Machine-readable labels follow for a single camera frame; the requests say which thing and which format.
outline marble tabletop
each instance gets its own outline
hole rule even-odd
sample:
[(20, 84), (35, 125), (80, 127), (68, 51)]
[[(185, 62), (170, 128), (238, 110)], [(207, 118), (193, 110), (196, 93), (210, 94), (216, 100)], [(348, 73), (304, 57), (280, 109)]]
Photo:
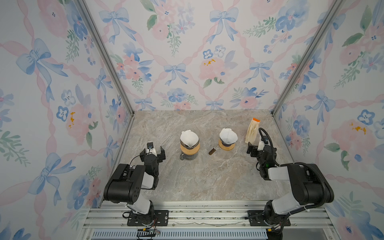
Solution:
[[(256, 170), (257, 159), (247, 151), (245, 135), (252, 118), (261, 120), (277, 148), (276, 161), (293, 162), (268, 110), (224, 111), (136, 111), (127, 145), (120, 163), (131, 159), (153, 141), (157, 152), (162, 146), (166, 160), (159, 164), (159, 183), (156, 190), (141, 190), (153, 202), (207, 200), (271, 200), (290, 191), (289, 182), (265, 181)], [(238, 141), (231, 151), (208, 152), (217, 145), (223, 128), (232, 128)], [(201, 147), (194, 160), (180, 160), (180, 135), (192, 130)], [(143, 164), (140, 158), (132, 165)]]

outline floral wallpaper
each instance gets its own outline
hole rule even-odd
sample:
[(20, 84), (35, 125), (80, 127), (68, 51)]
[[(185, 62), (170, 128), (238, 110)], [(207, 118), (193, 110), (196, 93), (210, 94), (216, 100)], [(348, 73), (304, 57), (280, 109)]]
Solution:
[(295, 161), (332, 186), (326, 209), (343, 240), (384, 239), (383, 9), (347, 0), (275, 115)]
[(0, 6), (0, 239), (77, 239), (129, 114), (71, 0)]
[(272, 109), (332, 0), (86, 3), (134, 110), (222, 110)]

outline light blue slotted cable duct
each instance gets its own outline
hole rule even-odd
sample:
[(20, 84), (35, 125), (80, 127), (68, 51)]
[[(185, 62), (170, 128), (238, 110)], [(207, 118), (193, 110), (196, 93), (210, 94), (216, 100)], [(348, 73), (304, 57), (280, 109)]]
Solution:
[[(265, 229), (159, 229), (153, 239), (268, 239)], [(145, 237), (148, 233), (139, 232), (140, 239), (150, 239)], [(137, 239), (137, 229), (95, 229), (91, 239), (112, 240), (112, 239)]]

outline white paper coffee filter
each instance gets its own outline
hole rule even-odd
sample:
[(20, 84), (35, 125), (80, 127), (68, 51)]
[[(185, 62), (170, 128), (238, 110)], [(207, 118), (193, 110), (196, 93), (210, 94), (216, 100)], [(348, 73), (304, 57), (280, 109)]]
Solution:
[(199, 137), (191, 130), (187, 130), (181, 132), (180, 140), (188, 147), (192, 147), (199, 141)]
[(223, 128), (220, 132), (220, 138), (225, 144), (233, 144), (237, 141), (237, 134), (230, 128)]

